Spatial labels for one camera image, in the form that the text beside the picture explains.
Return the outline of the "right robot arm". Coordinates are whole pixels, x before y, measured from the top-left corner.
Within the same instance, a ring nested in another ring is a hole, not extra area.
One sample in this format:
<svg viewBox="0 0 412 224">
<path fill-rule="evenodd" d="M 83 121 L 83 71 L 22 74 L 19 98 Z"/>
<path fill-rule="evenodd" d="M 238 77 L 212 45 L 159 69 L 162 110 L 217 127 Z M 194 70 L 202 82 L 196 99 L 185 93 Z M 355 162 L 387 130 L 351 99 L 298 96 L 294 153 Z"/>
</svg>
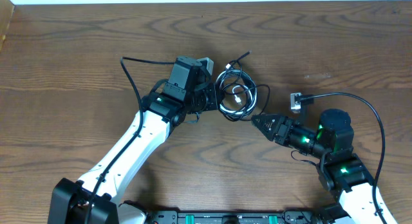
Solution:
<svg viewBox="0 0 412 224">
<path fill-rule="evenodd" d="M 319 181 L 335 203 L 315 212 L 309 223 L 395 223 L 375 179 L 353 152 L 349 114 L 323 111 L 317 130 L 280 114 L 254 115 L 252 124 L 271 142 L 319 159 Z"/>
</svg>

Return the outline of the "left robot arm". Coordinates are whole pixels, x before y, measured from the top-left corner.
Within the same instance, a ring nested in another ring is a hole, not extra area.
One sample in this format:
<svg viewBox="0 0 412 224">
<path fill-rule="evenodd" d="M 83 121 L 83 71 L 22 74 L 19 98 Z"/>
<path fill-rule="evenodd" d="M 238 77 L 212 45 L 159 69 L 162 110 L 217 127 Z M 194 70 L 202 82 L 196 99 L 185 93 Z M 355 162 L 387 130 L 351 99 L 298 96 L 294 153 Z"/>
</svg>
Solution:
<svg viewBox="0 0 412 224">
<path fill-rule="evenodd" d="M 144 97 L 120 140 L 101 161 L 73 182 L 63 178 L 53 189 L 48 223 L 144 223 L 147 214 L 121 199 L 144 162 L 188 114 L 217 109 L 208 57 L 178 56 L 168 79 Z"/>
</svg>

